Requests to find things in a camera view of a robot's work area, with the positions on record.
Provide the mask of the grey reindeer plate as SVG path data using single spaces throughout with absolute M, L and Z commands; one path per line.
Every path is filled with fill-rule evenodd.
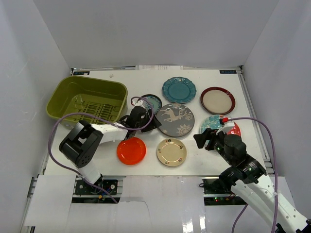
M 190 133 L 195 125 L 193 112 L 187 106 L 178 103 L 164 105 L 156 115 L 161 123 L 159 130 L 170 137 L 183 137 Z

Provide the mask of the teal scalloped plate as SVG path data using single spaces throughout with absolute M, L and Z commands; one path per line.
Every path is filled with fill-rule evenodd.
M 185 77 L 172 77 L 162 86 L 163 96 L 171 103 L 188 103 L 194 99 L 196 93 L 195 84 Z

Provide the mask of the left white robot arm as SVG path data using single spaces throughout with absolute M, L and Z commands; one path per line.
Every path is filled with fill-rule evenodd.
M 102 190 L 101 173 L 92 158 L 102 143 L 123 141 L 142 133 L 159 128 L 162 124 L 152 110 L 135 106 L 129 115 L 113 124 L 90 124 L 80 120 L 59 145 L 59 150 L 77 168 L 80 176 L 87 180 L 86 188 L 93 194 Z

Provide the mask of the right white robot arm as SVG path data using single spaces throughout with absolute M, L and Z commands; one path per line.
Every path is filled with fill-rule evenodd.
M 242 138 L 206 129 L 194 135 L 197 147 L 216 151 L 228 164 L 216 184 L 245 201 L 275 233 L 309 233 L 311 222 L 279 192 L 266 169 L 246 151 Z

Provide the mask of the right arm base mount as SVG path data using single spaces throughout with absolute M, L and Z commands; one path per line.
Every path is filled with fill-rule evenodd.
M 205 206 L 245 205 L 246 202 L 233 192 L 221 186 L 218 178 L 202 179 L 199 187 L 203 189 Z

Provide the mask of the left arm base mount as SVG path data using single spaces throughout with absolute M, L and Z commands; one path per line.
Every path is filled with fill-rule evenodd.
M 73 196 L 72 203 L 83 203 L 83 204 L 116 204 L 120 201 L 118 196 L 118 186 L 119 182 L 116 179 L 99 179 L 96 183 L 101 189 L 104 189 L 109 193 L 116 202 L 114 202 L 110 196 L 108 196 L 104 191 L 87 184 L 81 178 L 77 178 Z

